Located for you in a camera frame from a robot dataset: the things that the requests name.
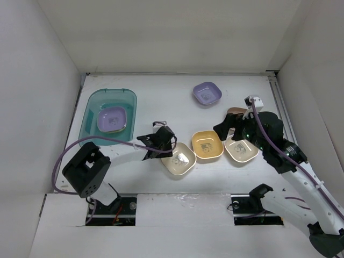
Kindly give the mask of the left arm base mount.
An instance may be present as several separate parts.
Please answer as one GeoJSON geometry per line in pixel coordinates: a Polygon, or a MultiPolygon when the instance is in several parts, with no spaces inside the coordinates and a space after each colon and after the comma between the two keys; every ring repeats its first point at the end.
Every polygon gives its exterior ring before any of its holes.
{"type": "Polygon", "coordinates": [[[107,184],[117,198],[110,206],[105,206],[98,200],[87,197],[88,211],[85,219],[86,226],[135,226],[138,195],[120,195],[110,184],[107,184]]]}

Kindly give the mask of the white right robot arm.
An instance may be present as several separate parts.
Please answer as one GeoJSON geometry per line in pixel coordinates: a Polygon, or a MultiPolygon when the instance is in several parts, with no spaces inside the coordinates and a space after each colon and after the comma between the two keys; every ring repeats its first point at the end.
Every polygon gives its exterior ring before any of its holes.
{"type": "Polygon", "coordinates": [[[257,147],[273,167],[310,208],[306,211],[277,195],[272,187],[260,184],[249,192],[249,207],[256,212],[269,211],[286,219],[308,237],[324,257],[343,252],[343,207],[326,189],[313,171],[307,170],[307,157],[283,136],[283,122],[272,112],[228,113],[213,127],[221,140],[234,129],[234,141],[247,140],[257,147]]]}

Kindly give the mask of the purple plate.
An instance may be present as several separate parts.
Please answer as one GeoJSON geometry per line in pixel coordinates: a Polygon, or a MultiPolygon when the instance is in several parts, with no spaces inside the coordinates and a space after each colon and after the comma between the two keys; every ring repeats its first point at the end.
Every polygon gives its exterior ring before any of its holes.
{"type": "Polygon", "coordinates": [[[121,106],[107,107],[98,113],[97,127],[103,133],[120,132],[126,124],[126,110],[121,106]]]}
{"type": "Polygon", "coordinates": [[[211,105],[222,98],[222,92],[213,82],[203,82],[192,90],[195,98],[201,105],[211,105]]]}

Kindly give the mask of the beige plate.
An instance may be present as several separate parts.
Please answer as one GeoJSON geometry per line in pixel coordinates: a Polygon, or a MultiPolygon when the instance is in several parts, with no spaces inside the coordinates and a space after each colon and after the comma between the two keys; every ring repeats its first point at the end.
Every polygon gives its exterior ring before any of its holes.
{"type": "Polygon", "coordinates": [[[176,176],[182,176],[191,170],[197,161],[196,154],[184,143],[178,142],[173,155],[161,159],[167,170],[176,176]]]}
{"type": "Polygon", "coordinates": [[[224,147],[231,158],[238,163],[246,163],[259,153],[259,149],[247,140],[234,141],[232,137],[225,140],[224,147]]]}

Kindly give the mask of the yellow plate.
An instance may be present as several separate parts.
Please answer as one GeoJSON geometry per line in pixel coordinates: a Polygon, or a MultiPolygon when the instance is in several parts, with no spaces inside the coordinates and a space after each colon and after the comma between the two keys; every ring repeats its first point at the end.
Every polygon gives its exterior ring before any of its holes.
{"type": "Polygon", "coordinates": [[[224,153],[223,143],[213,130],[194,133],[191,144],[198,163],[213,162],[224,153]]]}

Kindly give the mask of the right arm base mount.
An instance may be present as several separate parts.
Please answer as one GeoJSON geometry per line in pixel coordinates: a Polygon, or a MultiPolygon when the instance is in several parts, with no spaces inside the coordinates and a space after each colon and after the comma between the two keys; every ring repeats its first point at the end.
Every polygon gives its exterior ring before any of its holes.
{"type": "Polygon", "coordinates": [[[281,217],[257,207],[249,194],[232,194],[227,209],[232,212],[235,226],[284,225],[281,217]]]}

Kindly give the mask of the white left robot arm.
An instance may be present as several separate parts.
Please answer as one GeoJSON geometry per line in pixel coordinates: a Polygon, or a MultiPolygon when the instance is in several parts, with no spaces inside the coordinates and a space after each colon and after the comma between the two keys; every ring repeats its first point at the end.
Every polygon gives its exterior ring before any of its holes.
{"type": "Polygon", "coordinates": [[[154,133],[132,141],[101,137],[116,143],[112,146],[97,146],[93,138],[83,139],[86,143],[64,166],[62,174],[80,198],[91,198],[93,206],[100,204],[108,213],[116,212],[121,205],[118,191],[104,182],[111,165],[171,157],[177,145],[174,132],[162,124],[154,133]]]}

